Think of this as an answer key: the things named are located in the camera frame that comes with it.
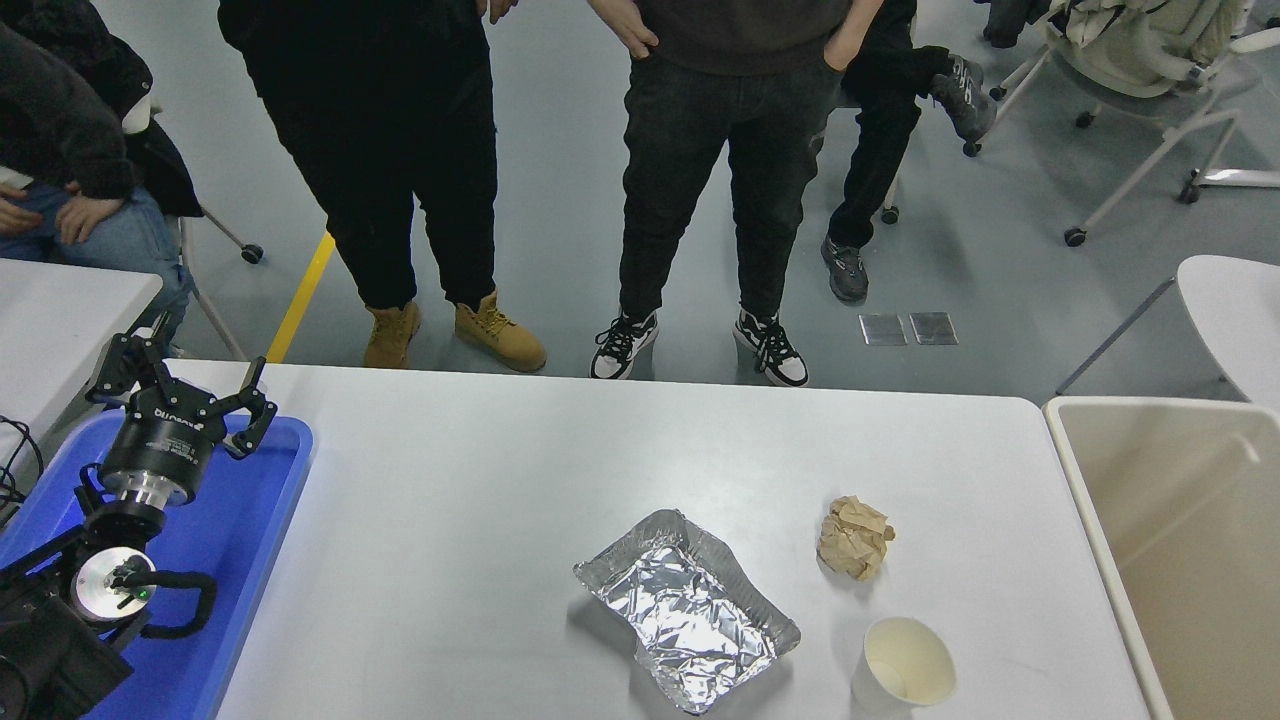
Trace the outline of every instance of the metal floor plate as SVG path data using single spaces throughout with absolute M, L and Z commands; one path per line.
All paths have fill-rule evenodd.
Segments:
M 906 345 L 902 319 L 897 315 L 859 315 L 867 345 Z
M 920 345 L 960 345 L 947 313 L 911 313 L 911 329 Z

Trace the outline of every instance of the aluminum foil tray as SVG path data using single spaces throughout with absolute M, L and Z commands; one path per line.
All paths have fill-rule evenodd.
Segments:
M 636 661 L 691 715 L 800 643 L 728 546 L 678 510 L 649 515 L 573 574 L 631 624 Z

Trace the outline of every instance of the white paper cup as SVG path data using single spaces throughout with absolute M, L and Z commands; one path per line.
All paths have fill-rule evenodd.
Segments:
M 951 653 L 924 623 L 884 618 L 867 629 L 854 671 L 854 697 L 863 708 L 887 714 L 937 705 L 955 689 Z

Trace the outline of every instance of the black pants leg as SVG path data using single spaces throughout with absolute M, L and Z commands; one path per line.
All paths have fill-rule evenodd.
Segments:
M 339 72 L 316 63 L 329 68 L 323 78 L 298 78 L 308 67 L 300 59 L 276 67 L 246 55 L 280 142 L 329 215 L 370 307 L 402 306 L 417 295 L 415 193 L 445 299 L 475 306 L 494 288 L 489 46 L 474 6 L 445 10 L 429 32 L 387 23 L 372 54 L 352 56 Z
M 630 318 L 662 306 L 680 238 L 728 138 L 736 79 L 686 70 L 657 55 L 632 61 L 618 269 L 618 302 Z
M 741 305 L 756 318 L 777 315 L 801 196 L 818 174 L 827 117 L 840 74 L 819 60 L 786 74 L 742 78 L 740 120 L 728 137 L 737 229 Z
M 946 47 L 911 47 L 914 15 L 915 0 L 887 0 L 845 73 L 842 86 L 860 106 L 861 131 L 845 177 L 845 200 L 828 224 L 836 245 L 870 242 L 872 215 L 884 202 L 920 118 L 915 97 L 928 95 L 933 76 L 950 70 Z

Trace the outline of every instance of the crumpled brown paper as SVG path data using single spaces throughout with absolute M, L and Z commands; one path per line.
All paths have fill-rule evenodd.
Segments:
M 868 580 L 879 571 L 893 527 L 888 518 L 858 496 L 841 497 L 831 503 L 831 514 L 822 520 L 818 556 L 832 570 Z

